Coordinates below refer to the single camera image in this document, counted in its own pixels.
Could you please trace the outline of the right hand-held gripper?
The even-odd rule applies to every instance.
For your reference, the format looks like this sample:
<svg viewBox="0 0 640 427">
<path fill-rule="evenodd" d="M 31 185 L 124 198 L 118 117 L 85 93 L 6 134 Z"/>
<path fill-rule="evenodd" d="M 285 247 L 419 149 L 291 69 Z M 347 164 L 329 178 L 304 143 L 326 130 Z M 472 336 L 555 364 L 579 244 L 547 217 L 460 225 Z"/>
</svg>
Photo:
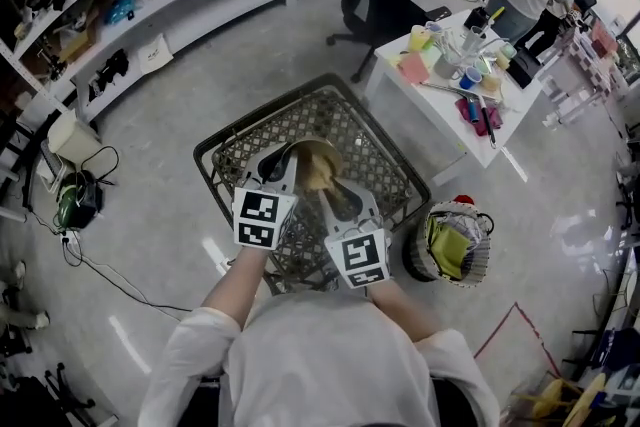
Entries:
<svg viewBox="0 0 640 427">
<path fill-rule="evenodd" d="M 374 195 L 356 182 L 335 179 L 319 191 L 327 236 L 324 245 L 351 289 L 390 278 L 391 233 L 384 227 Z"/>
</svg>

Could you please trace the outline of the straw tassel object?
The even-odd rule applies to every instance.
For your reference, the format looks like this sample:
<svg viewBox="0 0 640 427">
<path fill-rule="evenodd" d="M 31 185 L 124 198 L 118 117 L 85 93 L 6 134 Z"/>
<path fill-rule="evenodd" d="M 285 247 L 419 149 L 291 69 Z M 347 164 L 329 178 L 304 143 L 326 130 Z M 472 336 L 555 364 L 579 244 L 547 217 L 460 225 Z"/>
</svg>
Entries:
<svg viewBox="0 0 640 427">
<path fill-rule="evenodd" d="M 334 191 L 337 166 L 325 154 L 302 153 L 298 157 L 296 184 L 305 191 Z"/>
</svg>

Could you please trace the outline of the person's right forearm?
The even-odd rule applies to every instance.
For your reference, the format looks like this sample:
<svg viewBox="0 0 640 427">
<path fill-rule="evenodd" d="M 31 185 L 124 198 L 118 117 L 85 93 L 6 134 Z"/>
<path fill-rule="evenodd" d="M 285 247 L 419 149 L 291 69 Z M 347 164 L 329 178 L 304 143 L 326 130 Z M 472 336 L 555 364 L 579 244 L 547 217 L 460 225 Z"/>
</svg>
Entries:
<svg viewBox="0 0 640 427">
<path fill-rule="evenodd" d="M 441 330 L 438 320 L 416 303 L 395 280 L 369 285 L 367 294 L 373 304 L 397 324 L 414 342 L 425 340 Z"/>
</svg>

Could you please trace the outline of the yellow-green cloth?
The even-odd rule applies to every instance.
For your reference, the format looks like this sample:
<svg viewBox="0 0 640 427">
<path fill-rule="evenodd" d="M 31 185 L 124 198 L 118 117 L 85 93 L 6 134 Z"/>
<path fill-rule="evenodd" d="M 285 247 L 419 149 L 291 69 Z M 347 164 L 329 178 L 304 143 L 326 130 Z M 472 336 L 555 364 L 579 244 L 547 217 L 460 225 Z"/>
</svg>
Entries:
<svg viewBox="0 0 640 427">
<path fill-rule="evenodd" d="M 462 263 L 471 241 L 455 228 L 439 222 L 435 217 L 428 219 L 428 250 L 442 275 L 460 280 Z"/>
</svg>

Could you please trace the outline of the person's white shirt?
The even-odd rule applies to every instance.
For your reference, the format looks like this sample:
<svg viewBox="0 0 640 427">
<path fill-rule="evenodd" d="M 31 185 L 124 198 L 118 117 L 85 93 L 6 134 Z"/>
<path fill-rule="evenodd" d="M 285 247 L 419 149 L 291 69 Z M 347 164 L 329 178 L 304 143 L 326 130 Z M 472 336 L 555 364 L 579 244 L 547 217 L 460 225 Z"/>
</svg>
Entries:
<svg viewBox="0 0 640 427">
<path fill-rule="evenodd" d="M 231 427 L 440 427 L 438 379 L 461 391 L 478 427 L 500 420 L 460 332 L 414 342 L 353 295 L 279 295 L 245 327 L 213 308 L 192 311 L 151 376 L 138 427 L 177 427 L 204 377 L 222 379 L 218 416 Z"/>
</svg>

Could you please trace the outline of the metal straw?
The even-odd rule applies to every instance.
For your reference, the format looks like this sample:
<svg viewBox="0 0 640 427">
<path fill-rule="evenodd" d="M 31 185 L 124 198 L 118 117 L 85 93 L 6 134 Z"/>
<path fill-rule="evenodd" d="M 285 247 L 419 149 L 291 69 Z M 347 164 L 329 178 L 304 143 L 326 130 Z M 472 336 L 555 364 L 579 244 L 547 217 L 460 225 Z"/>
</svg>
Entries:
<svg viewBox="0 0 640 427">
<path fill-rule="evenodd" d="M 430 82 L 421 82 L 420 83 L 421 86 L 425 86 L 425 87 L 429 87 L 432 89 L 437 89 L 437 90 L 441 90 L 441 91 L 445 91 L 445 92 L 450 92 L 450 93 L 454 93 L 457 95 L 460 95 L 464 98 L 467 99 L 477 99 L 477 95 L 468 91 L 465 91 L 463 89 L 460 88 L 456 88 L 456 87 L 450 87 L 450 86 L 444 86 L 444 85 L 438 85 L 438 84 L 434 84 L 434 83 L 430 83 Z"/>
</svg>

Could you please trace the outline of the magenta cloth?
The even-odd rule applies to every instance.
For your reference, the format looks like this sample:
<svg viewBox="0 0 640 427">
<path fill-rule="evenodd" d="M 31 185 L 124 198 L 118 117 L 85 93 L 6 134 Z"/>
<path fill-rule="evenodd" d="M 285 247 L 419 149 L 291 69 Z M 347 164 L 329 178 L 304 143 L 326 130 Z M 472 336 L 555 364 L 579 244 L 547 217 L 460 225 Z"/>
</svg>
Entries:
<svg viewBox="0 0 640 427">
<path fill-rule="evenodd" d="M 454 105 L 463 119 L 474 128 L 479 137 L 488 135 L 485 117 L 478 101 L 460 98 Z M 494 131 L 499 130 L 503 125 L 499 109 L 493 104 L 487 104 L 486 110 L 492 129 Z"/>
</svg>

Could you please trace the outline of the white tote bag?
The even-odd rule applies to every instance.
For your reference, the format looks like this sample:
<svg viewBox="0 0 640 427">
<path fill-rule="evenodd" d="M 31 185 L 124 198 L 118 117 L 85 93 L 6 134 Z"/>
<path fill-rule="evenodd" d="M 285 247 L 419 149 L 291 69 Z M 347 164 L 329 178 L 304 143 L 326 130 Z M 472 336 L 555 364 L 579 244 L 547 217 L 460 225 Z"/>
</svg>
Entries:
<svg viewBox="0 0 640 427">
<path fill-rule="evenodd" d="M 140 71 L 143 75 L 151 74 L 166 66 L 174 58 L 162 33 L 154 40 L 140 47 L 137 51 Z"/>
</svg>

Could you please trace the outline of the grey mug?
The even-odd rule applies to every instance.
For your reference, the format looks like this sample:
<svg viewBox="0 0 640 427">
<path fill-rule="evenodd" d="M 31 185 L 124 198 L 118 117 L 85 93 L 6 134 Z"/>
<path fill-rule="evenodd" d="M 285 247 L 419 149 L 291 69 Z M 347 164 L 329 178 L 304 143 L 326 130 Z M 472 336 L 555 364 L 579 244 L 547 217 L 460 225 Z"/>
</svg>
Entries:
<svg viewBox="0 0 640 427">
<path fill-rule="evenodd" d="M 461 60 L 457 56 L 442 53 L 433 66 L 433 72 L 445 80 L 455 80 L 461 77 Z"/>
</svg>

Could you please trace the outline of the yellow cup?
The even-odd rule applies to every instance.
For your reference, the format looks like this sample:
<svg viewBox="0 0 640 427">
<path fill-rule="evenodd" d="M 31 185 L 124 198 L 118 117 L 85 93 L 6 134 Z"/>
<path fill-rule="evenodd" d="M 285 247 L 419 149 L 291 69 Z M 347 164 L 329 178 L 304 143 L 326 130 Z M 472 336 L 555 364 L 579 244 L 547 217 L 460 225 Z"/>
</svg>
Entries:
<svg viewBox="0 0 640 427">
<path fill-rule="evenodd" d="M 409 52 L 421 51 L 431 38 L 431 31 L 423 25 L 414 25 L 409 34 L 407 50 Z"/>
</svg>

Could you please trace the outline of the black office chair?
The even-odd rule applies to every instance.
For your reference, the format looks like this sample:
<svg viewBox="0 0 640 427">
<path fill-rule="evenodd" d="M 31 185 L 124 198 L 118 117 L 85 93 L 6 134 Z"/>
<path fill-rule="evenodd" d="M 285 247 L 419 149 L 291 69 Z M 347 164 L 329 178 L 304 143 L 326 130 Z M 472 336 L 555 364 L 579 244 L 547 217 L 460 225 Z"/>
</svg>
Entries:
<svg viewBox="0 0 640 427">
<path fill-rule="evenodd" d="M 368 51 L 350 80 L 358 83 L 376 48 L 408 33 L 415 25 L 438 22 L 451 15 L 449 8 L 440 6 L 426 11 L 412 0 L 341 0 L 346 33 L 333 33 L 326 44 L 338 41 L 361 43 Z"/>
</svg>

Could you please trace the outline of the green and black vacuum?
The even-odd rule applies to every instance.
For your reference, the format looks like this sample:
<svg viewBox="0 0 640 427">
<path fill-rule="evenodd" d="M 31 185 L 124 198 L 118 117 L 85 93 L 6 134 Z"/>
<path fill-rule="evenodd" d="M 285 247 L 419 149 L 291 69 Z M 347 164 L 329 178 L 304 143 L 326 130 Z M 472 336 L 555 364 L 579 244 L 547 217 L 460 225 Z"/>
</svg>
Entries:
<svg viewBox="0 0 640 427">
<path fill-rule="evenodd" d="M 61 230 L 82 230 L 102 210 L 103 190 L 94 175 L 82 170 L 62 179 L 56 196 L 54 224 Z"/>
</svg>

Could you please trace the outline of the blue plastic bag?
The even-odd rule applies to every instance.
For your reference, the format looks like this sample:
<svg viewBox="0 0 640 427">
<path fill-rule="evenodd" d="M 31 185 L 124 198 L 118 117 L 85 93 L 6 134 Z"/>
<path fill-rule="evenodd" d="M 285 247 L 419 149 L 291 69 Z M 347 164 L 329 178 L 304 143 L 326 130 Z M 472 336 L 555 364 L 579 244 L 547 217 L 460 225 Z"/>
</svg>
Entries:
<svg viewBox="0 0 640 427">
<path fill-rule="evenodd" d="M 137 8 L 137 0 L 114 0 L 104 15 L 104 23 L 113 26 L 123 20 L 132 20 Z"/>
</svg>

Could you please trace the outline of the black pen holder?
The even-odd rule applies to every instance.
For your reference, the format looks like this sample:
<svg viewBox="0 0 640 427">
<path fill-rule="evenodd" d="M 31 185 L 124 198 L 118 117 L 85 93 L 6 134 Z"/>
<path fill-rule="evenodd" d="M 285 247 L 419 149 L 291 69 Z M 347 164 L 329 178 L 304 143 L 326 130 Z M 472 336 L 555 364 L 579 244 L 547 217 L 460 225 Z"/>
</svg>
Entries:
<svg viewBox="0 0 640 427">
<path fill-rule="evenodd" d="M 477 27 L 484 30 L 489 23 L 490 15 L 487 13 L 484 7 L 478 6 L 472 9 L 463 23 L 463 26 L 471 30 L 473 27 Z"/>
</svg>

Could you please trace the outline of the yellow wooden stool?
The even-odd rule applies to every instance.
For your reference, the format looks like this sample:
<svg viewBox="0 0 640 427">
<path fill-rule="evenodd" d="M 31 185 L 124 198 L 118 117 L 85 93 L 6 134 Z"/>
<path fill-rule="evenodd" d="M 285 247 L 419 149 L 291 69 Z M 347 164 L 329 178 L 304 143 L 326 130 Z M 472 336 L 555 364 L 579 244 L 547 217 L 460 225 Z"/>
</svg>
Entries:
<svg viewBox="0 0 640 427">
<path fill-rule="evenodd" d="M 597 408 L 606 382 L 605 373 L 599 373 L 584 388 L 558 377 L 538 394 L 512 393 L 518 404 L 524 404 L 524 413 L 515 418 L 534 427 L 583 427 Z"/>
</svg>

